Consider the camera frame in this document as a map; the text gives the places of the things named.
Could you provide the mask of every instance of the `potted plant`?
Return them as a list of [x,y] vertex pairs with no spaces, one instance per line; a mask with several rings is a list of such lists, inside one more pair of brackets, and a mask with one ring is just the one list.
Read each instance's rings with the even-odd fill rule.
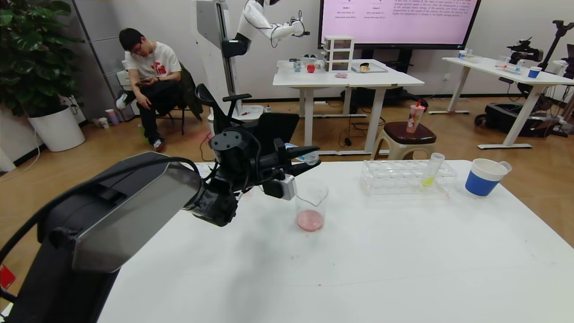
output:
[[78,56],[66,45],[84,40],[62,36],[67,25],[57,20],[70,13],[62,1],[0,0],[0,98],[15,116],[29,118],[51,151],[85,141],[71,110],[78,106],[60,103],[79,97],[79,69],[70,64]]

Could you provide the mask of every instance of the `blue cup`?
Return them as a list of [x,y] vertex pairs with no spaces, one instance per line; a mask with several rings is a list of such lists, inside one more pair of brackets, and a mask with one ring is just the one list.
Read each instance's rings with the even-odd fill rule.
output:
[[542,71],[541,67],[531,67],[530,71],[528,71],[528,77],[531,79],[535,79],[538,77],[538,74]]
[[488,196],[511,170],[512,167],[506,161],[497,163],[490,159],[475,159],[464,187],[474,195]]

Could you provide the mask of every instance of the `pink screen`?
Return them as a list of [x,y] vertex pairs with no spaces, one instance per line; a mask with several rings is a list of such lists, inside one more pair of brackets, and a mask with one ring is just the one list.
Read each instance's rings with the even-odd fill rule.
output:
[[478,0],[324,0],[323,35],[358,44],[462,44]]

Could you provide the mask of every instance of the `white t-shirt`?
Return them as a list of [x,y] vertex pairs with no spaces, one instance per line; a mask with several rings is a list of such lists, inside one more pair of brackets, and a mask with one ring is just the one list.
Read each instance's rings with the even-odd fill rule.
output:
[[153,53],[147,57],[126,52],[126,68],[138,70],[142,78],[168,76],[173,72],[181,72],[176,53],[170,46],[159,41]]

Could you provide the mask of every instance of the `yellow liquid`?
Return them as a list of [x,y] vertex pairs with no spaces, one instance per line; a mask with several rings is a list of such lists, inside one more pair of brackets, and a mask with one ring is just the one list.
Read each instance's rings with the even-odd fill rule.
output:
[[431,186],[432,183],[434,183],[434,182],[435,182],[435,178],[429,177],[429,178],[423,179],[421,183],[423,186]]

